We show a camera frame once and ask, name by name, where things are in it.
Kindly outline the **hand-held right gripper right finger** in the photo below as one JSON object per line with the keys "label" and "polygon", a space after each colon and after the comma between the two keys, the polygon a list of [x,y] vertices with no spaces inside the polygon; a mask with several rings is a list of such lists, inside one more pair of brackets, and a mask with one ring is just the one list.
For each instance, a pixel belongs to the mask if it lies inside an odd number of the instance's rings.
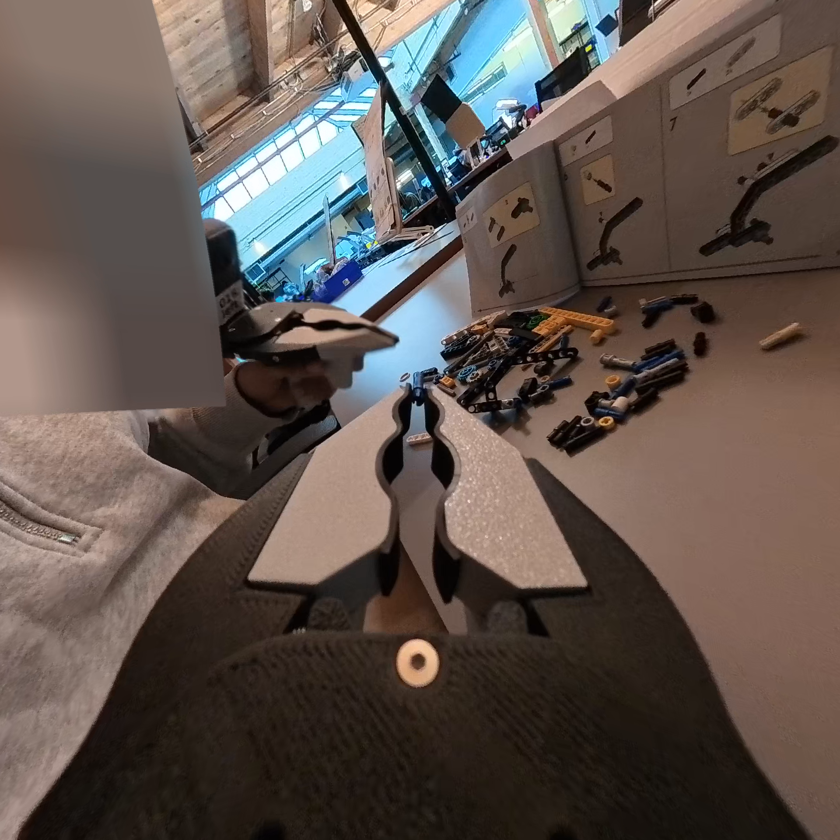
{"label": "hand-held right gripper right finger", "polygon": [[433,571],[444,601],[584,592],[585,575],[518,450],[446,395],[429,395],[432,471],[443,492]]}

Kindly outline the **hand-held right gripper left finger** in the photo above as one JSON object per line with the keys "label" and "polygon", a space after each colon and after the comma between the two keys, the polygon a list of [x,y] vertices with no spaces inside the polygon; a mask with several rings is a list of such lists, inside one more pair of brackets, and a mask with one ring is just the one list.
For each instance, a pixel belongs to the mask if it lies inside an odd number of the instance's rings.
{"label": "hand-held right gripper left finger", "polygon": [[389,595],[400,565],[394,479],[412,390],[398,388],[316,447],[247,581],[315,598]]}

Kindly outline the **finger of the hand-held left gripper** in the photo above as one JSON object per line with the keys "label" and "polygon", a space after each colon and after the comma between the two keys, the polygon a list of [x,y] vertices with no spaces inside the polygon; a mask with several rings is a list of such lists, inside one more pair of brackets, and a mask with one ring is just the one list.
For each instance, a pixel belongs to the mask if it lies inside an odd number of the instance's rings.
{"label": "finger of the hand-held left gripper", "polygon": [[366,354],[388,350],[399,341],[397,335],[374,324],[340,324],[330,329],[301,325],[273,342],[272,363],[320,363],[332,388],[340,391],[350,388],[354,374],[364,367]]}
{"label": "finger of the hand-held left gripper", "polygon": [[294,329],[312,329],[321,332],[333,330],[380,331],[380,328],[372,322],[337,308],[308,308],[306,310],[289,311],[283,318],[283,324],[284,332],[290,332]]}

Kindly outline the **person's left forearm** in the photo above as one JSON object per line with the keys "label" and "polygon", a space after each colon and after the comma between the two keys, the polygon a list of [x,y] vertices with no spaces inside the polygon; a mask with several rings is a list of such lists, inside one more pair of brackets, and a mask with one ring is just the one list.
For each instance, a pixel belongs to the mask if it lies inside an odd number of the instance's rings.
{"label": "person's left forearm", "polygon": [[226,497],[249,477],[266,436],[303,413],[302,378],[264,369],[256,383],[269,386],[270,399],[259,400],[239,386],[240,370],[248,366],[254,365],[229,366],[223,406],[164,409],[149,421],[150,455]]}

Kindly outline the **pile of lego pieces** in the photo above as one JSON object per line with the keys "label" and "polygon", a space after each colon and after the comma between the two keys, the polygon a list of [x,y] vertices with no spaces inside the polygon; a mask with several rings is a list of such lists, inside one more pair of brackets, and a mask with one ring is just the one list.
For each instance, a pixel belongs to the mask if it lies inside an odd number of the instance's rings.
{"label": "pile of lego pieces", "polygon": [[[611,296],[599,300],[594,313],[556,306],[494,311],[444,336],[444,368],[405,373],[403,388],[424,383],[427,396],[449,396],[476,416],[528,413],[572,387],[569,370],[581,362],[575,333],[582,331],[600,349],[617,333],[617,315]],[[707,351],[707,335],[698,331],[690,352],[675,339],[650,344],[636,358],[603,352],[597,360],[606,373],[603,388],[585,397],[582,413],[550,430],[548,444],[569,456],[591,447],[630,417],[645,413],[662,391],[684,382],[690,358],[703,358]]]}

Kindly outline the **lego instruction booklet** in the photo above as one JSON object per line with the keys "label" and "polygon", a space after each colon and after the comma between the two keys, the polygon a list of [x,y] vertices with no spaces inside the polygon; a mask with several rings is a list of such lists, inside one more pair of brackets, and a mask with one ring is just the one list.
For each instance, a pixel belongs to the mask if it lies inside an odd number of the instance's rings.
{"label": "lego instruction booklet", "polygon": [[679,110],[649,82],[457,207],[474,318],[582,287],[838,266],[838,39]]}

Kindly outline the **person's left hand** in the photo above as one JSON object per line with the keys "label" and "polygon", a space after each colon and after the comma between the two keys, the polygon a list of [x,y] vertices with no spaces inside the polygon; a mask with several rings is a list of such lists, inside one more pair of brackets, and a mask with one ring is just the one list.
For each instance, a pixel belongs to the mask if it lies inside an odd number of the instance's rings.
{"label": "person's left hand", "polygon": [[298,408],[328,401],[337,390],[329,370],[320,361],[290,364],[284,368],[279,388],[282,402]]}

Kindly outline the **blue plastic bin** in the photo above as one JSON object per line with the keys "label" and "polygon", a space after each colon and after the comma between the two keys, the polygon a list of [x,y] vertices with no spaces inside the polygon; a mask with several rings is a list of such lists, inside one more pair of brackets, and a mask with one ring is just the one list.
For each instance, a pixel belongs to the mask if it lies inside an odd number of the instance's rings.
{"label": "blue plastic bin", "polygon": [[312,299],[322,303],[333,303],[364,277],[362,267],[354,259],[334,272],[312,295]]}

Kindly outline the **plywood board stand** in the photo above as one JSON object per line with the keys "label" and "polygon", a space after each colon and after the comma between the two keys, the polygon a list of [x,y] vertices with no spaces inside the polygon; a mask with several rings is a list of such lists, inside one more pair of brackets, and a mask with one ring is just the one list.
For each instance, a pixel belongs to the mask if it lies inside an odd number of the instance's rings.
{"label": "plywood board stand", "polygon": [[365,178],[377,243],[426,243],[433,236],[434,227],[405,227],[403,224],[394,164],[385,155],[382,86],[375,90],[366,115],[353,123],[353,131],[362,143],[364,152]]}

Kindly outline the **grey sweatshirt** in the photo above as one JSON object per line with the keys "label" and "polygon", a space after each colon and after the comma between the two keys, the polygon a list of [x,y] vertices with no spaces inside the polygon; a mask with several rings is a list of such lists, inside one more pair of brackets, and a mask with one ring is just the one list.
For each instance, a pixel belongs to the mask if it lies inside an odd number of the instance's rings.
{"label": "grey sweatshirt", "polygon": [[2,838],[78,751],[154,602],[238,507],[150,455],[156,416],[2,418]]}

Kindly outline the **black and white panel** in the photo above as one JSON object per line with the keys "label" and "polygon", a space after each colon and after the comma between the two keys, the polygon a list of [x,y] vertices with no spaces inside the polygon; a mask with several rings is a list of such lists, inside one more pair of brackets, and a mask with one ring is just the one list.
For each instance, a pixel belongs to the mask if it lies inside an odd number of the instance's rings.
{"label": "black and white panel", "polygon": [[485,136],[486,129],[475,111],[462,101],[439,75],[429,82],[421,103],[440,122],[461,149],[467,149]]}

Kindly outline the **black pole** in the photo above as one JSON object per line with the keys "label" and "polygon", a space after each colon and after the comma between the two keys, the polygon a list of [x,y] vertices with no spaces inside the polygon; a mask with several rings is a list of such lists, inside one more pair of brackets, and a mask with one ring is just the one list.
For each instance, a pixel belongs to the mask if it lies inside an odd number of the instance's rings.
{"label": "black pole", "polygon": [[347,1],[334,1],[333,6],[342,22],[345,24],[349,35],[352,38],[356,48],[360,51],[360,56],[364,60],[376,80],[383,98],[386,100],[388,107],[399,124],[406,141],[411,146],[418,163],[420,164],[423,173],[429,180],[430,186],[434,190],[437,197],[437,204],[445,215],[447,221],[455,220],[455,205],[448,194],[447,186],[439,173],[437,172],[431,157],[427,153],[419,134],[415,131],[414,126],[407,116],[399,97],[396,94],[391,82],[389,81],[385,70],[382,67],[379,58],[367,40],[361,23],[355,16],[353,10]]}

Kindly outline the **black computer monitor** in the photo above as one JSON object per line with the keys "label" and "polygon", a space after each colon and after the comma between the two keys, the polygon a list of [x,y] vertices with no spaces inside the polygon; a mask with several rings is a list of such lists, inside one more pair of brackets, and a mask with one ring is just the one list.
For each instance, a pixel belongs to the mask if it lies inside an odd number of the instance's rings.
{"label": "black computer monitor", "polygon": [[585,47],[575,48],[558,66],[534,84],[538,112],[578,86],[592,72]]}

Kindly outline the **white cardboard box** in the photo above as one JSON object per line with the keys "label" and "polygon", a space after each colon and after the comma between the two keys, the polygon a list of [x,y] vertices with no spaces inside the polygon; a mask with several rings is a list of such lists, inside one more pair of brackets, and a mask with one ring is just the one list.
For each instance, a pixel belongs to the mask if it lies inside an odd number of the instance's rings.
{"label": "white cardboard box", "polygon": [[508,146],[513,160],[568,132],[649,82],[672,110],[781,58],[783,35],[803,24],[838,39],[838,1],[676,2],[590,76],[549,106]]}

